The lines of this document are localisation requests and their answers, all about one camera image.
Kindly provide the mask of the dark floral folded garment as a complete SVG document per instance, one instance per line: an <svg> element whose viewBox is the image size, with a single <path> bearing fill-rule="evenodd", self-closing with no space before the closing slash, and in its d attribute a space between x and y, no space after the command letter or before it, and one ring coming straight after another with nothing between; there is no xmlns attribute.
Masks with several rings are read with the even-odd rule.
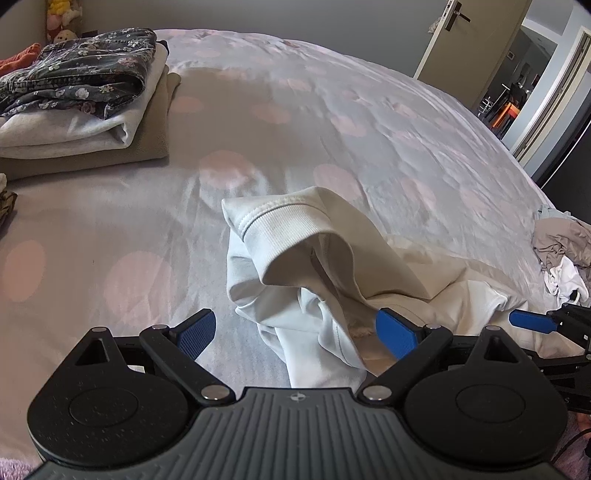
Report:
<svg viewBox="0 0 591 480"><path fill-rule="evenodd" d="M76 109L108 119L143 93L156 44L153 30L125 28L48 45L1 77L1 115Z"/></svg>

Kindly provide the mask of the stuffed toys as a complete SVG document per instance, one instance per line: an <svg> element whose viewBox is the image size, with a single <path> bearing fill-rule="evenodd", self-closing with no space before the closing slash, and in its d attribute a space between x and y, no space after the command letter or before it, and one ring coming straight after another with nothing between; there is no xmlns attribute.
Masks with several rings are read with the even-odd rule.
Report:
<svg viewBox="0 0 591 480"><path fill-rule="evenodd" d="M47 42L57 43L78 38L82 16L82 5L78 0L47 0Z"/></svg>

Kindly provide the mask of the pink dotted grey bedsheet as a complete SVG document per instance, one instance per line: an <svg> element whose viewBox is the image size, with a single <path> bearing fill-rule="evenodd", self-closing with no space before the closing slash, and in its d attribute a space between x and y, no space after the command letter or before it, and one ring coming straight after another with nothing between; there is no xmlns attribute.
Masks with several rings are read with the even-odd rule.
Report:
<svg viewBox="0 0 591 480"><path fill-rule="evenodd" d="M546 196L454 98L306 42L158 36L181 77L165 158L8 181L17 200L1 231L4 459L35 462L27 407L94 325L128 335L207 307L218 319L207 368L233 388L287 386L283 361L225 293L225 198L324 187L385 234L543 282L531 236Z"/></svg>

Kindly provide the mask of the white folded garment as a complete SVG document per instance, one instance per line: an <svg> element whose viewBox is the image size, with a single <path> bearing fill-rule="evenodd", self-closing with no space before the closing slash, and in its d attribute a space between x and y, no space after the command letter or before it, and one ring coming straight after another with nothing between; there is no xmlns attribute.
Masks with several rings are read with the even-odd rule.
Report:
<svg viewBox="0 0 591 480"><path fill-rule="evenodd" d="M142 94L118 114L100 119L77 109L35 110L1 121L1 156L45 159L130 146L165 70L167 49L156 44Z"/></svg>

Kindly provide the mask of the beige door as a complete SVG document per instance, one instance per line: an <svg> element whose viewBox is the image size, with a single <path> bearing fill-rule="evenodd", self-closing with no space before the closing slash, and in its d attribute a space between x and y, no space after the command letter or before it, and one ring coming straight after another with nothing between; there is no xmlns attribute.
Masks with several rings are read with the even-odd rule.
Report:
<svg viewBox="0 0 591 480"><path fill-rule="evenodd" d="M414 78L475 109L530 5L530 0L448 2Z"/></svg>

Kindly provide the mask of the orange chair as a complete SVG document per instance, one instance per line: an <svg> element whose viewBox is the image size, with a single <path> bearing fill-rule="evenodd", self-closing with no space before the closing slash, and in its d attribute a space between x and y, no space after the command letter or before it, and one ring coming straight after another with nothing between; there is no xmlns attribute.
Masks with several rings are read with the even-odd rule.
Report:
<svg viewBox="0 0 591 480"><path fill-rule="evenodd" d="M520 112L521 110L516 104L512 102L506 102L494 115L490 124L490 129L495 134L504 134L514 122L514 120L519 116Z"/></svg>

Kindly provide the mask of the pile of light clothes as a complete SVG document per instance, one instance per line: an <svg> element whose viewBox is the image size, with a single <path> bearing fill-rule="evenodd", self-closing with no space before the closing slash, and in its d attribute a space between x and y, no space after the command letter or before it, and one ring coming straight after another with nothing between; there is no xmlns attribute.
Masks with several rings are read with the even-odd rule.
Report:
<svg viewBox="0 0 591 480"><path fill-rule="evenodd" d="M532 246L557 306L590 306L590 225L550 206L535 214Z"/></svg>

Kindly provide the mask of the orange garment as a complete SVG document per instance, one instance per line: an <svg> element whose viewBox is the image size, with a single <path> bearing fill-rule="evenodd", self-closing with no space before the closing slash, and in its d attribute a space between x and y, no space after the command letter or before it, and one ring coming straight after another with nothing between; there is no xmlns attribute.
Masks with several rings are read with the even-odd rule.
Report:
<svg viewBox="0 0 591 480"><path fill-rule="evenodd" d="M0 61L0 76L31 66L37 60L41 50L41 44L34 43L23 51L7 59L2 59Z"/></svg>

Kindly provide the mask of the white cream sweatshirt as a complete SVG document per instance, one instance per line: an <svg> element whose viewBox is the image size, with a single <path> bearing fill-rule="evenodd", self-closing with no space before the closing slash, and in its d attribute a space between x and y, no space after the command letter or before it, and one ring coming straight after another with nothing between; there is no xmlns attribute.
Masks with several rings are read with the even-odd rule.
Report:
<svg viewBox="0 0 591 480"><path fill-rule="evenodd" d="M377 335L392 309L421 326L475 334L518 308L551 306L540 278L385 235L329 189L224 199L228 297L287 366L294 388L356 389L396 356Z"/></svg>

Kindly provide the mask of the beige folded garment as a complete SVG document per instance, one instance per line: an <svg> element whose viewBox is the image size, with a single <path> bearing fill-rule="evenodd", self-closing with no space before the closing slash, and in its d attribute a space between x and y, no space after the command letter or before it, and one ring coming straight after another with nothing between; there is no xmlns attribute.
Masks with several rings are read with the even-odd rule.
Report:
<svg viewBox="0 0 591 480"><path fill-rule="evenodd" d="M6 175L8 181L14 181L165 158L168 155L169 106L180 82L181 77L176 73L169 73L168 67L165 66L143 119L128 147L62 158L30 160L2 158L1 172Z"/></svg>

